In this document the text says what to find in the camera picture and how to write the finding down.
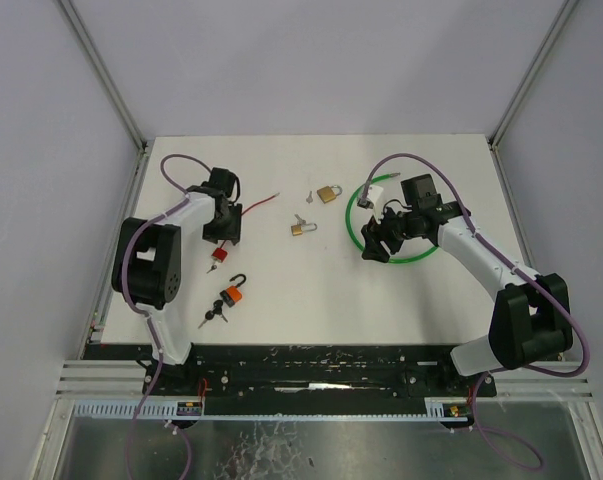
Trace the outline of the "red cable lock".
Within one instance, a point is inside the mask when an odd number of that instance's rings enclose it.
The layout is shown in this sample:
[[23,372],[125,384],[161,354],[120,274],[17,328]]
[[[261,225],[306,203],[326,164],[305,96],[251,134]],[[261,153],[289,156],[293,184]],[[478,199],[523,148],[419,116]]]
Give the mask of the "red cable lock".
[[[275,194],[273,194],[273,195],[271,195],[271,196],[269,196],[269,197],[266,197],[266,198],[264,198],[264,199],[262,199],[262,200],[260,200],[260,201],[258,201],[258,202],[253,203],[252,205],[250,205],[249,207],[247,207],[246,209],[244,209],[244,210],[243,210],[242,215],[243,215],[243,216],[245,216],[247,213],[251,212],[253,209],[255,209],[255,208],[257,208],[257,207],[259,207],[259,206],[261,206],[261,205],[263,205],[263,204],[266,204],[266,203],[268,203],[268,202],[270,202],[270,201],[272,201],[272,200],[276,199],[276,198],[277,198],[279,195],[280,195],[280,193],[279,193],[279,192],[277,192],[277,193],[275,193]],[[225,245],[226,245],[226,243],[227,243],[227,241],[226,241],[226,240],[224,240],[224,241],[221,243],[221,245],[220,245],[219,247],[217,247],[217,248],[216,248],[216,249],[215,249],[215,250],[212,252],[212,254],[211,254],[211,266],[212,266],[213,264],[218,264],[218,266],[219,266],[219,265],[220,265],[220,264],[222,264],[222,263],[225,261],[225,259],[227,258],[228,252],[227,252],[227,250],[225,249]]]

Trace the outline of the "small brass padlock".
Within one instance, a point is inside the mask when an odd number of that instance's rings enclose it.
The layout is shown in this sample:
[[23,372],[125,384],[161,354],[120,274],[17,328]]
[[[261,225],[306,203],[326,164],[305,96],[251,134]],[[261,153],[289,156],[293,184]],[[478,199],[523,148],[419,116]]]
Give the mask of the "small brass padlock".
[[318,226],[315,223],[303,223],[303,224],[295,224],[292,225],[290,230],[293,236],[300,236],[305,233],[314,232],[318,229]]

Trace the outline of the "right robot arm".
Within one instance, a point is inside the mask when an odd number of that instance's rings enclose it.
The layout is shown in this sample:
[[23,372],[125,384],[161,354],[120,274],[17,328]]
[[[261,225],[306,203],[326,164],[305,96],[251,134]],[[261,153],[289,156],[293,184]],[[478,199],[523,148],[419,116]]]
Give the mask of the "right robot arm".
[[372,212],[361,229],[362,257],[387,263],[405,241],[427,239],[481,284],[494,302],[489,330],[452,349],[460,375],[514,370],[572,348],[568,291],[560,276],[541,275],[488,247],[469,226],[469,212],[457,200],[444,202],[431,175],[404,180],[401,188],[406,207],[399,211],[389,207],[380,186],[362,188],[359,201]]

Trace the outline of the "large brass padlock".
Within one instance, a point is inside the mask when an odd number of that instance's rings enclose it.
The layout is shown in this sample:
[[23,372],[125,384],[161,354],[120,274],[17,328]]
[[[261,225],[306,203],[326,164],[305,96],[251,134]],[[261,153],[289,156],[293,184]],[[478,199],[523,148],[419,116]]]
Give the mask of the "large brass padlock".
[[316,191],[317,197],[323,204],[330,203],[336,200],[343,192],[343,189],[339,185],[328,185],[319,188]]

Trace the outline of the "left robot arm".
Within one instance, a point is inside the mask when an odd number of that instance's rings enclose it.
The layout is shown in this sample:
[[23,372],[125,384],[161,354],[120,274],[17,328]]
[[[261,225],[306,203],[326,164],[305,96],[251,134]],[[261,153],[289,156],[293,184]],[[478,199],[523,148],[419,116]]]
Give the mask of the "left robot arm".
[[120,227],[111,285],[121,293],[150,336],[153,358],[167,365],[187,361],[191,341],[173,304],[182,280],[182,241],[237,244],[243,205],[240,180],[213,168],[209,178],[182,192],[179,202],[152,219],[126,218]]

